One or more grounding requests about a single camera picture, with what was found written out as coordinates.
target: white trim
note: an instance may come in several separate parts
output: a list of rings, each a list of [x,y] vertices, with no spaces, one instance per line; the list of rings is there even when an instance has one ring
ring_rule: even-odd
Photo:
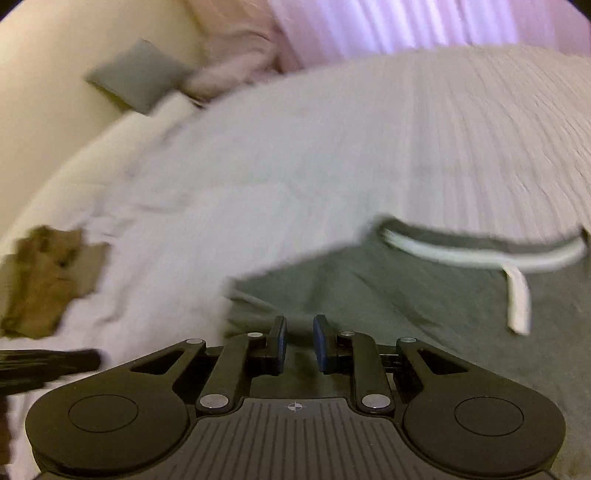
[[[554,250],[537,254],[507,254],[496,250],[442,247],[414,240],[390,230],[384,231],[384,239],[393,247],[424,260],[489,270],[506,270],[510,265],[522,273],[559,270],[578,262],[587,254],[587,243],[582,236]]]

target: white bedding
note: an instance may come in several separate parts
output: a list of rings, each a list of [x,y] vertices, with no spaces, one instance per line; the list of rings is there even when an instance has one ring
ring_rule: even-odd
[[[588,59],[461,48],[236,92],[76,219],[114,245],[100,291],[59,335],[2,348],[95,347],[112,366],[185,338],[216,344],[228,277],[354,240],[379,213],[521,241],[588,225],[589,79]],[[39,395],[14,400],[14,479],[34,476],[21,429]]]

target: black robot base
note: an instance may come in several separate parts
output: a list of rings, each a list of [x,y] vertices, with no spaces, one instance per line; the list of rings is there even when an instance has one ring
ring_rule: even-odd
[[[558,408],[415,338],[376,345],[317,316],[318,366],[350,395],[251,398],[254,377],[282,373],[286,330],[190,339],[50,391],[26,421],[39,478],[553,478]]]

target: brown cloth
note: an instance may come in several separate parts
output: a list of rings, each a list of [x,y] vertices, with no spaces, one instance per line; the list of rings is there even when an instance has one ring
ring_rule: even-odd
[[[0,327],[9,335],[53,335],[68,304],[94,291],[109,248],[85,245],[82,230],[31,230],[0,266]]]

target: circular disc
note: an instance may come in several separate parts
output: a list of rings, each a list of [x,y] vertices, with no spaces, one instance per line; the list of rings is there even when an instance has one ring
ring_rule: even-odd
[[[111,391],[65,385],[41,397],[26,422],[33,450],[60,468],[95,476],[155,462],[183,437],[187,409],[170,389],[131,384]]]

